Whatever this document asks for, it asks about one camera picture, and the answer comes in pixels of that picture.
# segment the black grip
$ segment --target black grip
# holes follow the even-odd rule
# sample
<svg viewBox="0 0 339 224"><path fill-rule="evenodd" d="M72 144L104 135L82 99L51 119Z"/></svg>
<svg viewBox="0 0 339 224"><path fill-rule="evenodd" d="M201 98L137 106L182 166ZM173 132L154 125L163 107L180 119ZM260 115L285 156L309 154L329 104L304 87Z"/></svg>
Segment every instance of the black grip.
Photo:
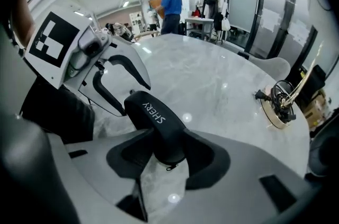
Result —
<svg viewBox="0 0 339 224"><path fill-rule="evenodd" d="M116 64L120 64L121 66L123 66L125 70L128 71L130 75L132 75L141 86L144 86L145 88L150 90L150 86L144 81L144 79L141 77L141 75L139 74L135 66L133 65L132 61L129 60L127 57L122 56L122 55L115 55L115 56L111 56L108 59L108 61L113 66Z"/></svg>
<svg viewBox="0 0 339 224"><path fill-rule="evenodd" d="M102 85L101 77L103 73L97 71L93 77L93 87L94 89L116 110L120 112L122 116L126 116L125 110L122 107L121 103Z"/></svg>

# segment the wooden base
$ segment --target wooden base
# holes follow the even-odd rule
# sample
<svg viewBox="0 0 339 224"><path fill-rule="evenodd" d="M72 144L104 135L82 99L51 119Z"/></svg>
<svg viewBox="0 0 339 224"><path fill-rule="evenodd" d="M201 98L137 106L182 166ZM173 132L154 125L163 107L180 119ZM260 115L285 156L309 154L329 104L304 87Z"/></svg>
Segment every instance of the wooden base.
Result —
<svg viewBox="0 0 339 224"><path fill-rule="evenodd" d="M271 88L269 87L266 87L264 90L265 94L268 96L271 95L270 91L271 91ZM282 122L279 119L279 117L276 115L271 102L264 101L264 100L260 100L260 102L261 102L261 105L263 107L263 110L266 116L269 118L269 120L275 127L277 127L278 129L284 129L286 126L288 126L288 124Z"/></svg>

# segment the ceiling light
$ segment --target ceiling light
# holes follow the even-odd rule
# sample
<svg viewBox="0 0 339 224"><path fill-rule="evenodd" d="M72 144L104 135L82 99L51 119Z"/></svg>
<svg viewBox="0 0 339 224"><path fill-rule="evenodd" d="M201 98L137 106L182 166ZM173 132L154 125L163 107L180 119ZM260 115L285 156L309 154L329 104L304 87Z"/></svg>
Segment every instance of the ceiling light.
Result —
<svg viewBox="0 0 339 224"><path fill-rule="evenodd" d="M82 14L82 13L80 13L80 12L74 12L75 14L78 14L78 15L80 15L80 16L84 16L84 14Z"/></svg>
<svg viewBox="0 0 339 224"><path fill-rule="evenodd" d="M146 47L143 47L142 48L145 52L147 52L147 53L152 53L150 50L148 50Z"/></svg>

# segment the glass door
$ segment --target glass door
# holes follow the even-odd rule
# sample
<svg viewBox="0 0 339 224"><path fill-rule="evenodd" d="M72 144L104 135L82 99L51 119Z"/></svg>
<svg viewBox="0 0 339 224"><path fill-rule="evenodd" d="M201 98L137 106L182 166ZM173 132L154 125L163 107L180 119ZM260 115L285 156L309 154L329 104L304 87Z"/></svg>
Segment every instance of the glass door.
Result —
<svg viewBox="0 0 339 224"><path fill-rule="evenodd" d="M293 67L307 42L312 25L309 23L307 0L296 0L288 33L278 57Z"/></svg>
<svg viewBox="0 0 339 224"><path fill-rule="evenodd" d="M259 8L258 29L249 52L258 58L269 58L281 24L286 19L287 0L263 0Z"/></svg>
<svg viewBox="0 0 339 224"><path fill-rule="evenodd" d="M227 41L242 48L246 47L251 32L257 0L229 0L228 21L231 29Z"/></svg>

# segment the cardboard box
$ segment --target cardboard box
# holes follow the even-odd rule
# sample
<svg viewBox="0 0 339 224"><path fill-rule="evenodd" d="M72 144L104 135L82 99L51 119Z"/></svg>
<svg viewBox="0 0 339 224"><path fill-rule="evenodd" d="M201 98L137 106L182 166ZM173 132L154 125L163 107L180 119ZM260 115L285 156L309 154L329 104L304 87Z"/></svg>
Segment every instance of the cardboard box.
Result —
<svg viewBox="0 0 339 224"><path fill-rule="evenodd" d="M321 89L313 95L313 100L304 109L303 113L310 129L325 121L325 92Z"/></svg>
<svg viewBox="0 0 339 224"><path fill-rule="evenodd" d="M304 116L310 129L318 126L325 120L323 111L316 105L304 112Z"/></svg>
<svg viewBox="0 0 339 224"><path fill-rule="evenodd" d="M149 4L152 8L155 9L156 7L161 5L161 0L150 0ZM160 10L158 12L158 15L160 16L161 19L164 19L165 18L165 10Z"/></svg>

